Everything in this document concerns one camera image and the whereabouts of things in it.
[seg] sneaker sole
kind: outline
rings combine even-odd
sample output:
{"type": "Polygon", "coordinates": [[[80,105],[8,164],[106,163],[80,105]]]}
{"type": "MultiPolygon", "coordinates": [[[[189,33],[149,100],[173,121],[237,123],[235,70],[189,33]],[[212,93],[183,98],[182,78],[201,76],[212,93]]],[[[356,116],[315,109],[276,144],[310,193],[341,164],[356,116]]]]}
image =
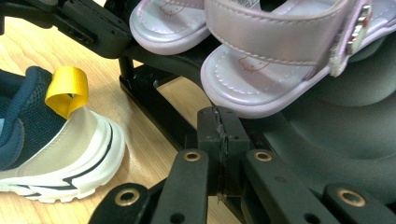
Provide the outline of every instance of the sneaker sole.
{"type": "Polygon", "coordinates": [[[67,203],[74,198],[85,198],[105,185],[120,168],[125,138],[118,124],[95,113],[93,115],[98,121],[98,128],[91,144],[98,147],[87,149],[80,159],[62,170],[3,179],[0,181],[0,191],[13,191],[42,203],[55,203],[57,200],[67,203]]]}

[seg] navy blue sneaker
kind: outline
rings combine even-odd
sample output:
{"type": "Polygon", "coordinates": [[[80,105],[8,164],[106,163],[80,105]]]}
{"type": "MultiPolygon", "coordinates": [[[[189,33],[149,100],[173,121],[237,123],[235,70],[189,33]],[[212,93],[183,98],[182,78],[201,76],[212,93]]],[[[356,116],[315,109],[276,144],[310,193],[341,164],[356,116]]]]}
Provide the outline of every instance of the navy blue sneaker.
{"type": "Polygon", "coordinates": [[[116,123],[87,109],[69,119],[44,103],[52,75],[0,70],[0,191],[70,202],[95,192],[120,167],[125,142],[116,123]]]}

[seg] wooden floor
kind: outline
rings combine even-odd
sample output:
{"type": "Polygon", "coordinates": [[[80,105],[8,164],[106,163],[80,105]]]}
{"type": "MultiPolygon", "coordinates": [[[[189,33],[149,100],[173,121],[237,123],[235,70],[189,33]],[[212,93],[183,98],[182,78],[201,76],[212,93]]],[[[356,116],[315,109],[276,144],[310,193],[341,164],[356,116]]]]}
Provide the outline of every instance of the wooden floor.
{"type": "MultiPolygon", "coordinates": [[[[117,185],[134,182],[150,188],[167,177],[177,152],[120,89],[117,60],[97,56],[56,28],[44,30],[27,21],[6,18],[6,34],[0,36],[0,68],[22,75],[32,65],[51,72],[63,65],[85,71],[90,85],[87,107],[122,127],[127,150],[114,178],[85,199],[45,204],[12,192],[0,193],[0,223],[87,223],[97,204],[117,185]]],[[[204,93],[183,78],[160,87],[159,91],[193,125],[196,112],[210,106],[204,93]]],[[[208,223],[239,222],[223,203],[210,197],[208,223]]]]}

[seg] shoe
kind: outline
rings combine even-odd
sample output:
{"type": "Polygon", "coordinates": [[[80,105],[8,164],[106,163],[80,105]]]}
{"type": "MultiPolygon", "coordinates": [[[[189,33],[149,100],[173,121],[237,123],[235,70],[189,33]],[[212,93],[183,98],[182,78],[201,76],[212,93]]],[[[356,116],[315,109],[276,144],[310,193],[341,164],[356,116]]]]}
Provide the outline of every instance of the shoe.
{"type": "Polygon", "coordinates": [[[205,0],[207,26],[223,44],[202,66],[203,88],[214,105],[245,119],[282,110],[396,30],[395,0],[288,0],[271,13],[260,8],[258,1],[205,0]]]}
{"type": "Polygon", "coordinates": [[[26,77],[0,70],[0,191],[70,202],[93,194],[117,172],[124,136],[85,106],[68,119],[55,113],[45,104],[51,81],[39,67],[28,68],[26,77]]]}
{"type": "Polygon", "coordinates": [[[210,35],[204,0],[142,0],[134,8],[129,24],[137,43],[160,55],[179,54],[210,35]]]}

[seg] yellow pull tab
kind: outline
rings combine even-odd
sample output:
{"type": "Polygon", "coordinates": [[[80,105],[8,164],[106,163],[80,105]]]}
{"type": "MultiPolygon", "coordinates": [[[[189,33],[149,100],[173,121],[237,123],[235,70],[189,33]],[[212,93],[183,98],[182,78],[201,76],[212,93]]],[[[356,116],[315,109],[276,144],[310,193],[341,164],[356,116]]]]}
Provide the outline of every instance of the yellow pull tab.
{"type": "Polygon", "coordinates": [[[76,67],[60,67],[53,74],[45,102],[55,113],[69,119],[73,111],[88,103],[87,75],[76,67]]]}

